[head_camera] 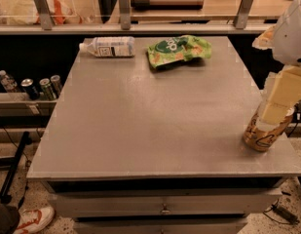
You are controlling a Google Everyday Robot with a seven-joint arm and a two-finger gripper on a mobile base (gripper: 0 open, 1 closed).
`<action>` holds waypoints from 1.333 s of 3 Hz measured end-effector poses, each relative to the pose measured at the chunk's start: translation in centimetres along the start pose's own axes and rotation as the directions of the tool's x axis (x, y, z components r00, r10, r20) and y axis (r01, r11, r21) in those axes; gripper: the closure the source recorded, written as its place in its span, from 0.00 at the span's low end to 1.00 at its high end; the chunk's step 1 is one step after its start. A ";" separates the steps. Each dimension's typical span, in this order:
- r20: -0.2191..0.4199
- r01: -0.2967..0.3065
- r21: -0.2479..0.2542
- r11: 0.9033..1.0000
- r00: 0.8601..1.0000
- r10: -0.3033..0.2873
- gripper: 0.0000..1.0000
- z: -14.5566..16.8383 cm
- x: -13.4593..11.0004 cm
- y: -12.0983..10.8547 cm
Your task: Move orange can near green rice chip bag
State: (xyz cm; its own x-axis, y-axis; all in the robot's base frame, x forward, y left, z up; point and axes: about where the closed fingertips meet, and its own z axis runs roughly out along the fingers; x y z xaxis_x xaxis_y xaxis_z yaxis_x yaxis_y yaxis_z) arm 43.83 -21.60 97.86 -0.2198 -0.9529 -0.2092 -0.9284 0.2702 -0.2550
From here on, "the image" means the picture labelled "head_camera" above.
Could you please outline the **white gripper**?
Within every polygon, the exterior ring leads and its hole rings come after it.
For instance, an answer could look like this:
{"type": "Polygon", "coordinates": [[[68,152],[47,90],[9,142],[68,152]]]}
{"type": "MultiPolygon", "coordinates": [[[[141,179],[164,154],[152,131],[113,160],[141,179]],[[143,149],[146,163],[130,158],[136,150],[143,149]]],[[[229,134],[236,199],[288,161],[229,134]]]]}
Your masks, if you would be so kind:
{"type": "Polygon", "coordinates": [[[286,64],[278,74],[267,78],[260,104],[261,121],[277,125],[301,98],[301,0],[293,0],[276,26],[256,37],[252,47],[258,50],[273,48],[274,59],[286,64]]]}

